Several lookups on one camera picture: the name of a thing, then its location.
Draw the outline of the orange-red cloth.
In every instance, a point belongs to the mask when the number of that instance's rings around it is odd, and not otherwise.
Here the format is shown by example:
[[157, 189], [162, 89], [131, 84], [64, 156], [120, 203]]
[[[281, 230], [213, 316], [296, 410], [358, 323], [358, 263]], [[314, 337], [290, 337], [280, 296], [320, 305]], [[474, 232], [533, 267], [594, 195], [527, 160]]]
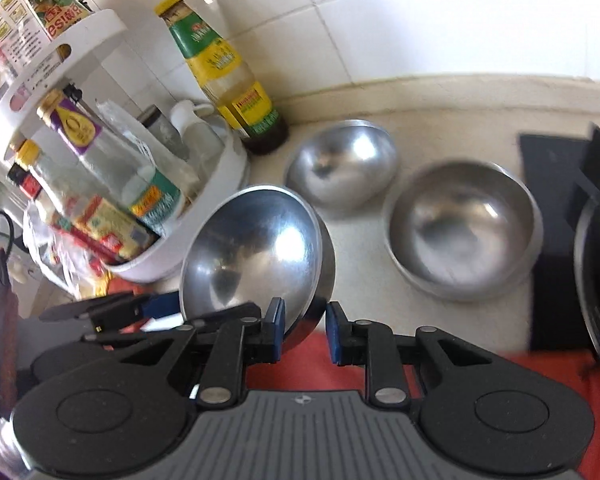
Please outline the orange-red cloth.
[[242, 402], [198, 405], [197, 320], [150, 336], [181, 356], [131, 390], [106, 478], [600, 479], [600, 380], [573, 360], [512, 362], [422, 327], [394, 334], [408, 408], [374, 408], [364, 387], [304, 390], [304, 351], [248, 367]]

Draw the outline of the purple label soy bottle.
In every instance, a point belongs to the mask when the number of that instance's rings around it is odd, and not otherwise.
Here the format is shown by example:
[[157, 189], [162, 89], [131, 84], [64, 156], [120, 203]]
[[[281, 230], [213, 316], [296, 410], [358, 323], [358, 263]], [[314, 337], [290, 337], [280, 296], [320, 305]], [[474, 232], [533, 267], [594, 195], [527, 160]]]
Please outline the purple label soy bottle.
[[161, 237], [174, 231], [188, 198], [148, 158], [80, 110], [60, 90], [46, 93], [36, 112], [118, 204]]

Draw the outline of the yellow cap vinegar bottle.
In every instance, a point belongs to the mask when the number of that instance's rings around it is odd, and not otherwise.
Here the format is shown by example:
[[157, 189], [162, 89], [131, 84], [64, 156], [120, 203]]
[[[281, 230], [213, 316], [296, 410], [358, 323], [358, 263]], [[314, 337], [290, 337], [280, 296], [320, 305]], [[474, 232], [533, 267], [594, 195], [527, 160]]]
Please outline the yellow cap vinegar bottle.
[[157, 240], [82, 166], [59, 165], [31, 139], [20, 142], [16, 161], [40, 182], [57, 213], [102, 248], [106, 263], [127, 263]]

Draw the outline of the black induction cooker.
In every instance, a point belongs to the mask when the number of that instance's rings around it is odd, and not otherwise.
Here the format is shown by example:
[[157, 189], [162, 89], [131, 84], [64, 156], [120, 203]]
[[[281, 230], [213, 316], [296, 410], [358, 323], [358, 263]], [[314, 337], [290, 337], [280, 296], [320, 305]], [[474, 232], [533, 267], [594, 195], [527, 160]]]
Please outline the black induction cooker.
[[544, 226], [532, 272], [530, 349], [591, 350], [574, 276], [573, 244], [580, 213], [600, 189], [600, 126], [590, 125], [586, 140], [523, 132], [518, 148], [524, 180]]

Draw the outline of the clear plastic bag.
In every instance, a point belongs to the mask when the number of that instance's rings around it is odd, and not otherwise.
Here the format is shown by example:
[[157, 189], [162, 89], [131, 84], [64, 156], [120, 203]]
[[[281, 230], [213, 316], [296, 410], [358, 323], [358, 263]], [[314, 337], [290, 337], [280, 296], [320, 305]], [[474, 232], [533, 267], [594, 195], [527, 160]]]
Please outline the clear plastic bag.
[[52, 283], [76, 299], [108, 294], [112, 275], [99, 258], [69, 233], [45, 223], [35, 204], [23, 214], [23, 243], [33, 261]]

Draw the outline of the printed seasoning box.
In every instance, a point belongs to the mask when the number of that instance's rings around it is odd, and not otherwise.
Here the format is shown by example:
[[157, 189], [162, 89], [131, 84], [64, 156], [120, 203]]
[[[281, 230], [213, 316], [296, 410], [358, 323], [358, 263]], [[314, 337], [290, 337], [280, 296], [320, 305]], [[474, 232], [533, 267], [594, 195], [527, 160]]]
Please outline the printed seasoning box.
[[50, 35], [29, 0], [0, 0], [0, 101], [49, 44]]

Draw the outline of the right steel bowl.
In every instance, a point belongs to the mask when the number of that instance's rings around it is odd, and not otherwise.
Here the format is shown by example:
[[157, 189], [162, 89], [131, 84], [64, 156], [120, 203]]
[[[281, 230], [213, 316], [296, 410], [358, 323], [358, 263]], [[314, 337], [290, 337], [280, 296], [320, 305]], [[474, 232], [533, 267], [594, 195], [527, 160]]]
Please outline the right steel bowl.
[[534, 196], [493, 162], [422, 168], [388, 195], [382, 215], [388, 254], [404, 280], [443, 300], [505, 294], [528, 278], [543, 243]]

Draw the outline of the yellow-green label oil bottle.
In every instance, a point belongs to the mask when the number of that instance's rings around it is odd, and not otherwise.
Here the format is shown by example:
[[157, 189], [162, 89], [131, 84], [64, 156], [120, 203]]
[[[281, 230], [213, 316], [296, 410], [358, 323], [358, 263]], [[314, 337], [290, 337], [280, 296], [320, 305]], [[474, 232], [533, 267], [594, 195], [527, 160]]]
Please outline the yellow-green label oil bottle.
[[198, 86], [250, 153], [266, 155], [288, 139], [286, 120], [238, 51], [184, 0], [163, 0], [155, 14], [184, 56]]

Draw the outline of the large steel bowl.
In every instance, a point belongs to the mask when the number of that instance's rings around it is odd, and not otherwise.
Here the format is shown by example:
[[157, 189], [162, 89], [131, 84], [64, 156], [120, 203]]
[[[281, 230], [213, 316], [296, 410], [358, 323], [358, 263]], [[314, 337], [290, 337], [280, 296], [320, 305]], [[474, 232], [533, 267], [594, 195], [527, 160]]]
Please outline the large steel bowl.
[[332, 298], [336, 257], [315, 209], [289, 188], [262, 184], [230, 196], [204, 222], [181, 272], [183, 318], [246, 302], [285, 303], [283, 349], [315, 330]]

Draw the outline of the middle steel bowl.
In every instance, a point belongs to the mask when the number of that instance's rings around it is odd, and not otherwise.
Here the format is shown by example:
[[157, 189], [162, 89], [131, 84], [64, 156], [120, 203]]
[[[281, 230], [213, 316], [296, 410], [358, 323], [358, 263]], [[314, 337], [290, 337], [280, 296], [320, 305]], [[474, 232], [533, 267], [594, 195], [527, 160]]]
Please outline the middle steel bowl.
[[386, 129], [348, 119], [296, 149], [284, 185], [316, 209], [344, 214], [385, 192], [399, 165], [398, 149]]

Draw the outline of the small clear glass jar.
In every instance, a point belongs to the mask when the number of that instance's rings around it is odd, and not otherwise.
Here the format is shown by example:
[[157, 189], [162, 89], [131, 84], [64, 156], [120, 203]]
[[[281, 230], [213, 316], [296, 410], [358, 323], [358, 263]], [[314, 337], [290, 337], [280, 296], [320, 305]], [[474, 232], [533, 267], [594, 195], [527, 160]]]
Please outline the small clear glass jar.
[[155, 105], [147, 107], [137, 116], [137, 120], [173, 155], [183, 160], [189, 159], [189, 149], [183, 143], [178, 130], [158, 107]]

